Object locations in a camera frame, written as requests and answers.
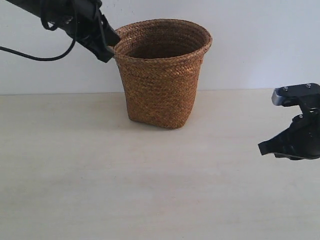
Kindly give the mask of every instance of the wire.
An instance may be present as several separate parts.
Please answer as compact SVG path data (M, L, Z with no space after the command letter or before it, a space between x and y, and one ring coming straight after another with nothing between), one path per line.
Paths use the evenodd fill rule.
M71 0L72 2L72 7L73 7L73 15L74 15L74 36L72 39L72 43L70 45L70 47L61 55L56 56L56 57L36 57L36 56L32 56L32 55L28 55L25 54L23 52L20 51L16 51L7 47L3 47L0 46L0 51L5 51L11 54L15 54L27 59L31 59L31 60L35 60L35 61L40 61L40 62L51 62L51 61L56 61L56 60L60 60L62 58L64 58L65 56L67 56L72 49L74 48L76 41L77 41L77 35L78 35L78 17L77 17L77 9L76 9L76 5L75 5L75 0ZM60 23L62 22L63 19L61 19L60 21L56 22L53 26L49 27L49 24L47 22L47 0L41 0L41 14L40 14L40 18L41 18L41 23L42 26L46 29L46 30L50 30L50 31L55 31L56 29L58 29Z

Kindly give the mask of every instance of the brown woven basket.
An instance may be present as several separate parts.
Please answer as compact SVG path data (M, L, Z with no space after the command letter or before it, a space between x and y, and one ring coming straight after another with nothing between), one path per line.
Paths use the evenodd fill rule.
M194 106L200 68L212 45L210 33L190 21L154 19L116 30L114 47L128 117L177 129Z

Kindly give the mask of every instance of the white tabletop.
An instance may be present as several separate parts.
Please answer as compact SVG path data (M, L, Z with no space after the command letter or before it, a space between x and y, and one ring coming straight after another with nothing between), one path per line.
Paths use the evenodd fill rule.
M1 240L318 240L320 160L261 156L299 108L204 91L178 130L123 94L0 96Z

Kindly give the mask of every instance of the basket rim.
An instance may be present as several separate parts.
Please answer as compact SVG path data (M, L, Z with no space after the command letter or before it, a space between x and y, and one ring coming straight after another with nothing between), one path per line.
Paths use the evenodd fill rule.
M150 20L137 21L134 23L130 23L130 24L121 26L118 29L116 29L115 31L118 33L122 29L125 29L128 27L139 26L139 25L148 24L148 23L159 23L159 22L182 23L182 24L192 25L195 29L198 29L203 33L203 36L205 38L205 44L203 44L200 48L198 48L195 51L192 51L192 52L189 52L186 54L182 54L179 56L159 57L159 58L139 58L139 57L128 56L125 54L120 54L120 53L117 53L116 51L114 51L113 58L115 58L115 59L121 58L121 59L126 59L129 61L141 61L141 62L146 62L146 63L154 63L154 62L158 62L159 60L166 60L168 62L171 62L171 61L179 62L179 61L189 60L189 59L197 57L199 55L204 55L209 50L209 48L211 47L211 45L213 43L213 37L206 28L204 28L203 26L201 26L195 22L192 22L189 20L184 20L184 19L176 19L176 18L156 18L156 19L150 19Z

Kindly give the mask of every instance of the wicker basket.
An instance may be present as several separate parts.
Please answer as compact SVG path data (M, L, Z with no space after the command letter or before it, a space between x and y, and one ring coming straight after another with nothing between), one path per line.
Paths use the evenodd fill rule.
M185 125L193 109L210 33L190 21L154 19L116 30L115 60L132 121L167 129Z

